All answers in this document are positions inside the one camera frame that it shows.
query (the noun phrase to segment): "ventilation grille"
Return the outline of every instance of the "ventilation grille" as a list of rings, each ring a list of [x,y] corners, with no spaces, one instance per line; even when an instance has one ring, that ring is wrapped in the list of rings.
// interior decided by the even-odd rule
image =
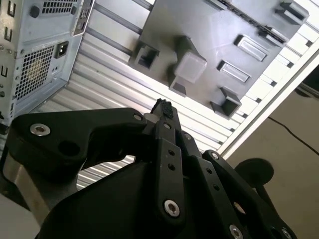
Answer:
[[[21,81],[16,87],[17,100],[29,95],[46,80],[53,55],[54,46],[25,55],[21,73]]]
[[[43,3],[43,14],[48,13],[69,13],[72,9],[72,4],[78,0],[49,0]]]

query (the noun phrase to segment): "gray metal case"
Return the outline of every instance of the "gray metal case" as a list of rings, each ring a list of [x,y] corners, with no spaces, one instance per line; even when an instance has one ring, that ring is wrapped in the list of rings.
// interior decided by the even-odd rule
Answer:
[[[14,117],[28,113],[68,82],[93,3],[1,1],[1,124],[9,125]]]
[[[230,118],[308,15],[293,1],[157,0],[130,66]],[[191,40],[182,50],[181,37]],[[180,52],[206,59],[198,80],[175,75]]]

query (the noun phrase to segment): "computer tower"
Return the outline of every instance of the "computer tower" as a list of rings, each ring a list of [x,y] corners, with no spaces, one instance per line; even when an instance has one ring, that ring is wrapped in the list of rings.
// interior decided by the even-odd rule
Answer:
[[[0,133],[67,84],[93,3],[0,1]]]

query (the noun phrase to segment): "black cable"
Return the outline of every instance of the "black cable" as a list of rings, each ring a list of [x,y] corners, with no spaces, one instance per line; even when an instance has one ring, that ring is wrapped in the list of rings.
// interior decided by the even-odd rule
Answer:
[[[295,139],[297,139],[299,142],[303,143],[306,147],[308,147],[312,152],[314,152],[316,155],[319,156],[319,153],[314,149],[312,148],[309,144],[307,144],[306,142],[304,142],[301,138],[299,138],[298,136],[296,136],[294,133],[291,132],[291,130],[285,126],[283,123],[280,123],[279,121],[271,118],[271,117],[268,117],[268,119],[272,120],[273,122],[279,124],[280,126],[284,127],[289,134],[291,134]]]

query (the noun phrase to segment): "silver bolt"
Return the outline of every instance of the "silver bolt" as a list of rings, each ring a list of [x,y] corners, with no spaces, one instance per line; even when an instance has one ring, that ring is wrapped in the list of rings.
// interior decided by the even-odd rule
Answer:
[[[188,133],[185,134],[185,137],[186,137],[188,140],[191,140],[191,136],[190,136]]]
[[[218,157],[218,155],[217,155],[216,153],[211,153],[211,156],[213,156],[213,158],[214,158],[215,160],[218,160],[218,159],[219,159],[219,157]]]
[[[140,117],[139,115],[134,115],[134,118],[137,120],[142,120],[142,117]]]
[[[48,126],[44,124],[35,123],[31,125],[30,132],[35,134],[36,136],[46,136],[51,133],[51,130]]]
[[[243,239],[244,238],[241,231],[235,225],[230,225],[229,230],[235,239]]]
[[[164,209],[173,218],[177,218],[179,216],[179,207],[176,202],[172,200],[166,200],[164,202]]]
[[[288,238],[288,239],[292,239],[291,235],[289,234],[289,232],[285,229],[285,228],[282,228],[281,229],[284,233],[284,235]]]
[[[171,127],[170,127],[170,125],[168,123],[164,123],[164,127],[168,128],[168,129],[171,129]]]

